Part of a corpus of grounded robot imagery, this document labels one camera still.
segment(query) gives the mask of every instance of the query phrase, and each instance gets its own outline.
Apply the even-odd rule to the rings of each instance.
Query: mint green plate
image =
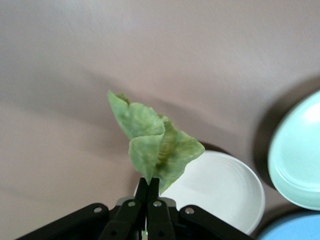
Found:
[[[271,140],[268,171],[292,203],[320,210],[320,91],[297,104]]]

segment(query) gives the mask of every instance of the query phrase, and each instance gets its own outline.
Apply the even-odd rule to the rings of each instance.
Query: lettuce leaf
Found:
[[[175,129],[170,119],[151,107],[131,103],[122,94],[108,92],[112,112],[120,128],[130,139],[129,156],[134,168],[148,184],[159,178],[163,193],[198,158],[204,146],[195,138]]]

